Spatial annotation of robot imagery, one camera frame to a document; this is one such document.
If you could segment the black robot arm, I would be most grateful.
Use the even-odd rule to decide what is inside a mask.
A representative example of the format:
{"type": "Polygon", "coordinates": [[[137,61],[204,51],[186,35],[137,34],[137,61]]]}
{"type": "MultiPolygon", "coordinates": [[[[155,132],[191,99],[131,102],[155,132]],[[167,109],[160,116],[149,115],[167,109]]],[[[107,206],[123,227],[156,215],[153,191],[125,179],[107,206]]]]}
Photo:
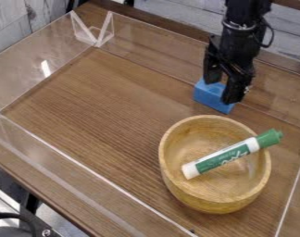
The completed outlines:
{"type": "Polygon", "coordinates": [[[272,27],[264,19],[271,11],[272,0],[224,0],[222,34],[208,36],[203,59],[203,80],[214,84],[226,75],[227,80],[220,100],[226,105],[238,103],[244,97],[255,77],[254,58],[259,48],[272,43],[263,42],[266,30],[272,27]]]}

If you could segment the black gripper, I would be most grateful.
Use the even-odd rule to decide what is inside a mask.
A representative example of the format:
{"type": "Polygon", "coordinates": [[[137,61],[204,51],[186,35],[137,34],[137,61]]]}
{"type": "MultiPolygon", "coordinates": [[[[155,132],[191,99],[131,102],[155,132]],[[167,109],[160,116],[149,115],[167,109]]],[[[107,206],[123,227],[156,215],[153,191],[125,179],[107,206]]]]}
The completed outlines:
{"type": "Polygon", "coordinates": [[[223,19],[222,35],[208,37],[208,46],[203,59],[203,79],[206,84],[220,81],[222,73],[227,77],[222,101],[226,105],[238,103],[254,78],[252,60],[258,55],[267,22],[259,19],[251,23],[236,24],[223,19]]]}

